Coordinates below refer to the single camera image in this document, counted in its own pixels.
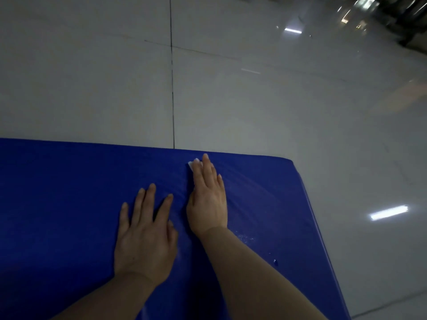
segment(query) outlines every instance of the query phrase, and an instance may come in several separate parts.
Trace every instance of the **forearm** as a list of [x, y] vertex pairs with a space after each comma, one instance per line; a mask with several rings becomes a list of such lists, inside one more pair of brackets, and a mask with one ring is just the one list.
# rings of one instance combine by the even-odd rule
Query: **forearm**
[[325, 319], [298, 289], [228, 229], [213, 228], [201, 242], [233, 320]]
[[134, 320], [153, 290], [141, 275], [117, 275], [52, 320]]

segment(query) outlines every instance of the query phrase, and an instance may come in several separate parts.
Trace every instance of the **tile grout line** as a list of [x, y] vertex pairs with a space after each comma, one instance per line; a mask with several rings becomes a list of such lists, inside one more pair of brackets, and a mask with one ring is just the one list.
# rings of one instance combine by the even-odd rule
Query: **tile grout line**
[[172, 0], [169, 0], [169, 22], [170, 22], [170, 64], [171, 64], [171, 75], [172, 75], [172, 132], [173, 132], [173, 149], [175, 149], [175, 105], [173, 102]]
[[351, 318], [352, 318], [352, 319], [356, 319], [356, 318], [358, 318], [358, 317], [361, 317], [361, 316], [367, 315], [367, 314], [369, 314], [369, 313], [373, 313], [373, 312], [377, 312], [377, 311], [380, 311], [380, 310], [386, 309], [386, 308], [388, 308], [389, 306], [393, 306], [393, 305], [395, 305], [395, 304], [399, 304], [399, 303], [402, 303], [402, 302], [406, 302], [406, 301], [412, 300], [412, 299], [414, 299], [414, 298], [416, 298], [416, 297], [418, 297], [418, 296], [422, 296], [422, 295], [424, 295], [424, 294], [427, 294], [427, 289], [420, 290], [420, 291], [418, 291], [418, 292], [415, 292], [415, 293], [412, 293], [412, 294], [406, 295], [406, 296], [404, 296], [404, 297], [402, 297], [402, 298], [400, 298], [400, 299], [396, 299], [396, 300], [390, 301], [390, 302], [385, 303], [385, 304], [383, 304], [382, 306], [379, 306], [379, 307], [377, 307], [377, 308], [372, 308], [372, 309], [370, 309], [370, 310], [367, 310], [367, 311], [364, 311], [364, 312], [357, 313], [357, 314], [355, 314], [355, 315], [351, 316]]

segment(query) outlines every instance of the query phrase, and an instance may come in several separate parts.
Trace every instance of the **left hand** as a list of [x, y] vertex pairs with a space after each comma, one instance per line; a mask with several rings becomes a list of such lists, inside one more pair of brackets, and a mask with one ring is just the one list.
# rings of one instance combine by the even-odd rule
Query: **left hand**
[[141, 188], [129, 224], [128, 204], [120, 211], [119, 231], [114, 251], [115, 275], [139, 274], [152, 284], [152, 289], [169, 276], [177, 253], [178, 231], [169, 219], [173, 195], [169, 194], [153, 221], [156, 186]]

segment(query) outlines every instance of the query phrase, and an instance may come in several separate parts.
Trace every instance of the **blue gym mat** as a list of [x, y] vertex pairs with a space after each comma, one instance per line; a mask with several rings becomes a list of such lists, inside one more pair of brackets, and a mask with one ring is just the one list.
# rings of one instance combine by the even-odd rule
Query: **blue gym mat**
[[[0, 139], [0, 153], [2, 319], [49, 319], [108, 281], [120, 206], [151, 182], [156, 207], [174, 194], [170, 219], [179, 231], [179, 251], [168, 280], [138, 319], [229, 318], [185, 214], [193, 188], [187, 162], [202, 152]], [[226, 186], [229, 229], [328, 319], [350, 319], [292, 161], [209, 157]]]

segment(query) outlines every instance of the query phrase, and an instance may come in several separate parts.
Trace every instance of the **white tile floor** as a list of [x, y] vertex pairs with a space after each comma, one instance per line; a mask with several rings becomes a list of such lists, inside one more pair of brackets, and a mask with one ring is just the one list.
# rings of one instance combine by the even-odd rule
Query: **white tile floor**
[[350, 314], [421, 319], [427, 57], [354, 2], [3, 0], [0, 136], [290, 158]]

